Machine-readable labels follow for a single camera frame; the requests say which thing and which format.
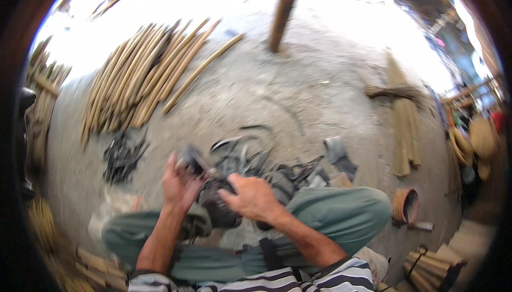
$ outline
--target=green pants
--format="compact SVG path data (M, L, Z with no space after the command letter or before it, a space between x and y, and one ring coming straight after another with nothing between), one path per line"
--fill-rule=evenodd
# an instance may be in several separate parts
M349 255L368 244L391 219L387 195L369 187L302 188L286 209L304 224L338 243ZM136 212L113 218L103 228L103 244L125 265L134 268L159 213ZM286 237L272 241L285 266L299 267L310 275L318 271ZM267 268L259 246L235 254L233 250L216 247L179 245L170 266L170 276L189 283L233 282L265 271Z

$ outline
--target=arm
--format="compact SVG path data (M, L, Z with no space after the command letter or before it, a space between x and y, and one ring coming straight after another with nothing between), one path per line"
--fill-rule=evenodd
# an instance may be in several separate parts
M263 221L283 232L311 264L323 268L347 256L330 238L308 227L288 212L275 199L265 180L244 178L239 174L231 174L228 180L237 195L219 190L221 199L242 216Z
M150 270L165 274L173 255L176 239L202 181L176 165L172 155L162 181L164 205L155 229L144 243L137 258L136 270Z

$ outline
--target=knee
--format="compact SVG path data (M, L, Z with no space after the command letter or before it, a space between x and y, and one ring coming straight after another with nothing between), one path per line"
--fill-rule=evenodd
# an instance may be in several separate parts
M368 188L367 198L371 200L369 213L376 226L384 228L391 221L391 201L386 193L376 188Z
M108 250L112 251L112 246L119 242L121 239L120 236L119 227L116 225L115 218L103 225L101 229L101 242Z

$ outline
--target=black rubber strip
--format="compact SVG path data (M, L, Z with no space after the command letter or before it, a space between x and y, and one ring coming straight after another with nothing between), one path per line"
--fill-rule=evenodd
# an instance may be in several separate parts
M408 278L411 278L411 273L413 272L414 267L416 266L416 264L418 264L419 259L421 259L421 257L424 256L429 251L429 249L426 248L425 245L421 244L420 246L425 249L425 253L420 253L419 257L416 259L416 261L414 261L413 266L411 266L411 269L409 270L409 273L407 273L407 277Z

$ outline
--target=man's right hand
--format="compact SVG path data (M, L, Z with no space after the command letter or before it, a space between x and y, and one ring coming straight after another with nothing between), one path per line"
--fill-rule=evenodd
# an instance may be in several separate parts
M227 180L236 191L236 195L226 190L219 190L219 196L227 206L240 215L271 223L282 212L286 212L272 193L272 188L264 179L242 177L238 173L231 174Z

